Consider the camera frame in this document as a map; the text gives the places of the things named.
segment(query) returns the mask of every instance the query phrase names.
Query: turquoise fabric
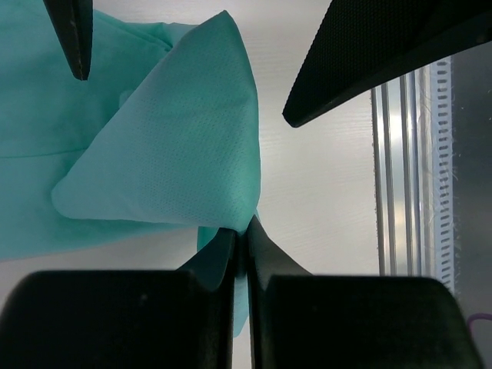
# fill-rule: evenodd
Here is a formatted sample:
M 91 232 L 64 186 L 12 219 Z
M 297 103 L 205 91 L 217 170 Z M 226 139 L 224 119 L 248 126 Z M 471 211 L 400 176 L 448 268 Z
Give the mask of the turquoise fabric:
M 196 28 L 96 12 L 80 82 L 42 2 L 3 0 L 0 55 L 0 258 L 248 226 L 260 194 L 258 98 L 227 12 Z

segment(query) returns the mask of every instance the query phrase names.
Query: metal frame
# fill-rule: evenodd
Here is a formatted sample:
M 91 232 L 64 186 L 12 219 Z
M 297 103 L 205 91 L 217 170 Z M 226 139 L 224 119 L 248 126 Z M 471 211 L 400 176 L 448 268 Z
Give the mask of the metal frame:
M 454 290 L 450 58 L 372 90 L 380 270 Z

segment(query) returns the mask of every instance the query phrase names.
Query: white surface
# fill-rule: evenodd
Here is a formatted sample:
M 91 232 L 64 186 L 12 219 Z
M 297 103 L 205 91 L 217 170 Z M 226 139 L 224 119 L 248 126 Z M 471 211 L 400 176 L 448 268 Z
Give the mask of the white surface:
M 95 0 L 133 22 L 197 24 L 228 10 L 243 35 L 260 101 L 261 220 L 270 237 L 309 271 L 377 274 L 369 93 L 304 128 L 281 116 L 329 1 Z M 0 264 L 0 301 L 31 271 L 51 268 L 176 268 L 194 253 L 192 230 L 86 251 Z M 249 332 L 234 342 L 234 368 L 249 364 Z

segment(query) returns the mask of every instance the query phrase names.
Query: pink wire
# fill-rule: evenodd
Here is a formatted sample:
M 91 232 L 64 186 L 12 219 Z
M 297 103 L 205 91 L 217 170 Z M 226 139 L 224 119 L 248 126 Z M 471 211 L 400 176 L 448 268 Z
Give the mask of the pink wire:
M 467 319 L 467 327 L 470 332 L 471 332 L 471 326 L 475 321 L 492 321 L 492 314 L 476 313 L 470 315 Z

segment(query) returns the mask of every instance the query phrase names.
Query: folded cloth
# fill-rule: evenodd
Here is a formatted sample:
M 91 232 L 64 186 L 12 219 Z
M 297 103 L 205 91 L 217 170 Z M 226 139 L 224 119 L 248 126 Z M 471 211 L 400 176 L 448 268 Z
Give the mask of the folded cloth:
M 95 12 L 80 82 L 42 2 L 3 0 L 0 55 L 0 258 L 248 226 L 258 98 L 227 12 L 195 28 Z

